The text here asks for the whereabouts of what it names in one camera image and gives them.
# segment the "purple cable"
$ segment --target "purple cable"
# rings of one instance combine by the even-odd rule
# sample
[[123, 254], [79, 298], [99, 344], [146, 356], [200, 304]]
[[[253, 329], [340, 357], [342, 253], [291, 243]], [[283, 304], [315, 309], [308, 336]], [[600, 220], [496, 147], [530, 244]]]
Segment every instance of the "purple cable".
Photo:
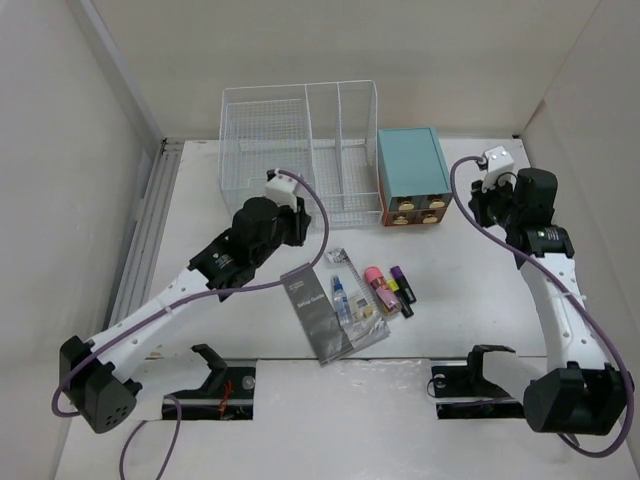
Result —
[[[200, 293], [196, 293], [196, 294], [193, 294], [193, 295], [189, 295], [188, 297], [184, 297], [184, 298], [181, 298], [180, 300], [177, 300], [177, 301], [173, 302], [171, 305], [169, 305], [169, 307], [168, 307], [169, 309], [175, 310], [176, 308], [181, 307], [182, 305], [186, 305], [187, 303], [191, 303], [194, 300], [199, 300], [201, 298], [206, 298], [206, 297], [212, 297], [212, 296], [215, 296], [215, 295], [231, 295], [232, 293], [256, 292], [256, 291], [259, 291], [259, 290], [266, 290], [267, 288], [277, 287], [279, 285], [282, 285], [284, 279], [286, 279], [288, 277], [291, 277], [291, 276], [295, 276], [298, 272], [300, 272], [300, 270], [302, 270], [304, 268], [313, 268], [318, 264], [320, 259], [322, 259], [322, 256], [324, 255], [324, 251], [327, 248], [327, 243], [329, 242], [329, 216], [327, 214], [327, 210], [324, 207], [324, 205], [322, 204], [322, 201], [320, 200], [320, 197], [318, 196], [318, 194], [313, 190], [311, 185], [309, 185], [300, 175], [298, 175], [296, 173], [289, 172], [287, 170], [278, 170], [278, 173], [280, 173], [282, 175], [285, 175], [287, 177], [291, 177], [294, 180], [297, 180], [298, 183], [300, 185], [302, 185], [307, 192], [309, 192], [311, 197], [314, 199], [314, 201], [318, 205], [318, 209], [320, 210], [320, 213], [322, 214], [322, 220], [324, 222], [324, 234], [323, 234], [323, 237], [322, 237], [322, 244], [320, 245], [320, 250], [318, 251], [318, 254], [311, 261], [311, 263], [305, 264], [305, 265], [301, 265], [300, 267], [298, 267], [298, 268], [292, 270], [291, 272], [288, 272], [285, 275], [283, 275], [280, 278], [280, 280], [276, 280], [274, 282], [263, 283], [261, 285], [253, 285], [253, 286], [248, 286], [248, 287], [240, 287], [240, 288], [223, 288], [223, 289], [220, 289], [220, 290], [211, 290], [211, 291], [207, 291], [207, 292], [200, 292]], [[91, 355], [89, 355], [87, 358], [85, 358], [80, 363], [78, 363], [78, 365], [76, 365], [60, 381], [60, 384], [58, 385], [58, 387], [56, 388], [55, 392], [53, 393], [53, 397], [51, 398], [51, 411], [53, 412], [53, 414], [58, 416], [58, 417], [63, 417], [63, 418], [77, 417], [78, 415], [80, 415], [80, 412], [63, 412], [58, 407], [58, 402], [60, 401], [60, 397], [62, 396], [63, 390], [70, 385], [71, 380], [73, 380], [73, 378], [80, 371], [82, 371], [82, 369], [85, 368], [89, 363], [94, 361], [96, 358], [98, 358], [104, 352], [109, 350], [111, 347], [113, 347], [114, 345], [120, 343], [122, 340], [124, 340], [125, 338], [129, 337], [130, 335], [133, 335], [138, 330], [146, 327], [150, 323], [155, 322], [159, 318], [162, 318], [164, 315], [166, 315], [166, 313], [167, 313], [166, 309], [158, 310], [156, 313], [154, 313], [153, 315], [150, 315], [149, 317], [145, 318], [143, 321], [141, 321], [137, 325], [134, 325], [133, 327], [129, 328], [128, 330], [125, 330], [124, 332], [122, 332], [117, 337], [115, 337], [112, 340], [108, 341], [102, 347], [98, 348], [95, 352], [92, 352]], [[169, 395], [167, 395], [167, 398], [170, 398], [171, 400], [176, 402], [176, 405], [178, 407], [180, 407], [179, 404], [178, 404], [178, 401], [175, 398], [171, 398]], [[165, 461], [163, 463], [162, 470], [160, 471], [160, 475], [158, 477], [156, 477], [156, 480], [159, 480], [160, 477], [162, 476], [162, 473], [164, 472], [164, 469], [167, 466], [167, 463], [169, 462], [169, 458], [171, 457], [171, 453], [173, 452], [173, 447], [174, 447], [175, 441], [177, 439], [178, 431], [180, 430], [180, 420], [182, 418], [182, 415], [181, 415], [182, 409], [178, 408], [178, 411], [179, 411], [180, 415], [178, 416], [178, 418], [176, 420], [176, 430], [175, 430], [175, 433], [174, 433], [173, 442], [171, 444], [171, 447], [169, 448], [169, 451], [167, 452], [167, 456], [165, 457]], [[122, 465], [123, 465], [123, 462], [124, 462], [124, 453], [125, 453], [127, 447], [129, 446], [129, 443], [133, 439], [134, 435], [140, 430], [140, 428], [142, 428], [144, 423], [146, 423], [146, 422], [141, 423], [140, 425], [138, 425], [134, 429], [134, 431], [131, 433], [129, 439], [125, 443], [122, 455], [120, 457], [120, 462], [121, 462], [120, 477], [123, 478], [123, 479], [124, 479], [124, 476], [123, 476], [124, 475], [124, 471], [123, 471]]]
[[[160, 480], [162, 478], [162, 475], [164, 475], [164, 471], [166, 470], [167, 465], [169, 465], [169, 459], [171, 459], [171, 454], [173, 453], [173, 449], [175, 448], [176, 442], [178, 441], [178, 434], [180, 433], [180, 423], [182, 422], [182, 405], [180, 405], [180, 402], [178, 401], [178, 399], [173, 395], [165, 395], [164, 398], [168, 398], [176, 405], [176, 428], [173, 431], [173, 438], [171, 439], [169, 450], [167, 450], [167, 455], [164, 457], [164, 461], [162, 462], [162, 467], [160, 467], [160, 471], [156, 476], [156, 480]], [[136, 436], [136, 433], [138, 433], [142, 429], [142, 427], [144, 427], [147, 423], [148, 423], [148, 420], [143, 420], [138, 425], [136, 425], [136, 428], [133, 429], [133, 432], [131, 432], [131, 435], [129, 435], [129, 438], [127, 438], [127, 441], [125, 442], [124, 447], [122, 447], [122, 453], [120, 453], [120, 462], [118, 464], [118, 471], [120, 472], [120, 480], [127, 480], [126, 477], [124, 476], [124, 458], [125, 458], [125, 455], [127, 454], [127, 449], [129, 448], [129, 444], [133, 440], [133, 437]]]
[[625, 366], [624, 361], [622, 360], [622, 356], [616, 349], [611, 339], [607, 336], [604, 330], [602, 330], [600, 325], [598, 325], [598, 323], [591, 316], [591, 314], [587, 312], [587, 310], [580, 304], [580, 302], [578, 302], [575, 296], [572, 295], [571, 292], [569, 292], [569, 289], [564, 286], [564, 284], [560, 281], [560, 279], [558, 279], [558, 277], [556, 277], [548, 268], [546, 268], [544, 265], [538, 262], [535, 258], [530, 257], [529, 255], [518, 250], [517, 248], [514, 248], [511, 245], [508, 245], [507, 243], [503, 242], [498, 237], [492, 235], [486, 229], [482, 228], [474, 220], [474, 218], [471, 216], [471, 214], [467, 211], [467, 209], [462, 204], [462, 201], [460, 200], [460, 197], [458, 195], [458, 189], [456, 187], [456, 170], [460, 165], [466, 162], [483, 163], [484, 159], [482, 157], [477, 157], [477, 156], [464, 157], [458, 160], [456, 163], [454, 163], [453, 167], [451, 167], [451, 173], [449, 174], [450, 182], [451, 182], [451, 191], [453, 193], [453, 199], [455, 200], [456, 205], [458, 205], [458, 208], [462, 212], [462, 215], [473, 226], [473, 228], [478, 230], [482, 235], [487, 237], [492, 242], [497, 243], [502, 248], [509, 250], [520, 260], [529, 262], [531, 265], [533, 265], [538, 270], [540, 270], [551, 281], [551, 283], [553, 283], [556, 287], [558, 287], [560, 291], [566, 295], [567, 300], [569, 300], [571, 305], [573, 305], [573, 307], [578, 311], [578, 313], [584, 319], [584, 321], [587, 322], [591, 326], [593, 331], [596, 332], [598, 337], [600, 337], [600, 339], [602, 340], [602, 343], [604, 343], [604, 345], [607, 347], [607, 349], [611, 353], [611, 356], [616, 362], [618, 369], [620, 370], [620, 374], [622, 375], [622, 381], [624, 383], [626, 399], [627, 399], [627, 413], [624, 417], [624, 422], [622, 423], [622, 428], [620, 429], [620, 433], [618, 434], [616, 439], [613, 441], [613, 443], [600, 452], [590, 452], [588, 450], [584, 450], [580, 448], [564, 435], [558, 434], [558, 436], [562, 439], [564, 443], [566, 443], [572, 449], [574, 449], [578, 453], [581, 453], [582, 455], [585, 455], [591, 458], [608, 457], [609, 455], [611, 455], [613, 452], [615, 452], [616, 450], [618, 450], [618, 448], [622, 446], [622, 444], [627, 438], [627, 435], [629, 435], [629, 430], [631, 430], [631, 424], [633, 423], [633, 413], [634, 413], [633, 382], [631, 381], [631, 375], [629, 374], [629, 371], [627, 370], [627, 367]]

